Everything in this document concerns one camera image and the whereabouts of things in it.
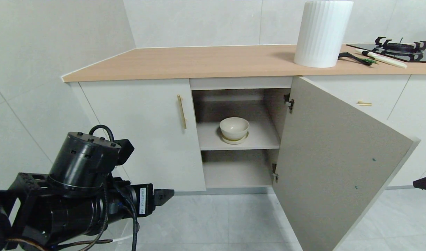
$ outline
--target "label on motor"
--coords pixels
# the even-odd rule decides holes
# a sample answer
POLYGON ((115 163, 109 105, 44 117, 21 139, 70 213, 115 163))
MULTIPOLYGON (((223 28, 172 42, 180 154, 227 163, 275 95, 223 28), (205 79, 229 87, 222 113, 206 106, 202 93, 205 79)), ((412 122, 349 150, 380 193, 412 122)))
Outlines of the label on motor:
POLYGON ((140 205, 138 214, 146 214, 146 188, 140 188, 140 205))

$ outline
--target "drawer handle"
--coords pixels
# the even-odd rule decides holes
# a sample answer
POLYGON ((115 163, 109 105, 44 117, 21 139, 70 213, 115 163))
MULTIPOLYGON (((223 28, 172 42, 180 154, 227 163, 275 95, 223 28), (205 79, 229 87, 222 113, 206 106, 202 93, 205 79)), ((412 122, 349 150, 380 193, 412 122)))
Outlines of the drawer handle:
POLYGON ((179 100, 180 111, 182 113, 182 125, 184 126, 184 129, 186 129, 186 118, 184 114, 184 106, 182 105, 182 97, 177 95, 177 99, 179 100))
POLYGON ((364 103, 363 101, 359 100, 357 102, 357 105, 359 105, 359 106, 372 106, 372 103, 364 103))

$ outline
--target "wooden countertop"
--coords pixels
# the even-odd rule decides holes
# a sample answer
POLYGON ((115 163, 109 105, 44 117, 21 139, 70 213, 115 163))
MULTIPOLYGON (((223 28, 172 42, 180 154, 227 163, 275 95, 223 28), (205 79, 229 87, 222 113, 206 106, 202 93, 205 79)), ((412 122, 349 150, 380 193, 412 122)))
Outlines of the wooden countertop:
MULTIPOLYGON (((293 63, 296 45, 212 46, 134 49, 63 76, 65 82, 162 78, 426 74, 426 63, 402 69, 382 62, 371 67, 340 59, 335 67, 293 63)), ((346 45, 341 51, 354 53, 346 45)))

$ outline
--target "open cabinet door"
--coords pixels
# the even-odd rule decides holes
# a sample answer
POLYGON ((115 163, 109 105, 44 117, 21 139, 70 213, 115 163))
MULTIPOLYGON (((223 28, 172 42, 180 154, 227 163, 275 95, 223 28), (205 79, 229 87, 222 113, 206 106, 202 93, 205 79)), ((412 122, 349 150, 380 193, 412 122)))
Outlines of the open cabinet door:
POLYGON ((273 189, 304 251, 332 251, 420 140, 295 77, 273 189))

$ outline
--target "white knife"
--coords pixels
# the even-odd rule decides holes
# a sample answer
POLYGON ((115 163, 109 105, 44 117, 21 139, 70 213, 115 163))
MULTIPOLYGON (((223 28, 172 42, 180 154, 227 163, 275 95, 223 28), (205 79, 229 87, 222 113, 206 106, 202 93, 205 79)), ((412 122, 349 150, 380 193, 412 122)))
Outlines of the white knife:
MULTIPOLYGON (((366 51, 366 50, 355 49, 355 51, 360 53, 360 54, 363 54, 363 52, 366 51)), ((394 66, 397 66, 397 67, 400 67, 400 68, 407 68, 407 65, 403 62, 382 56, 382 55, 374 53, 372 51, 366 51, 366 52, 367 52, 367 55, 369 57, 373 57, 377 61, 384 62, 384 63, 390 64, 390 65, 394 65, 394 66)))

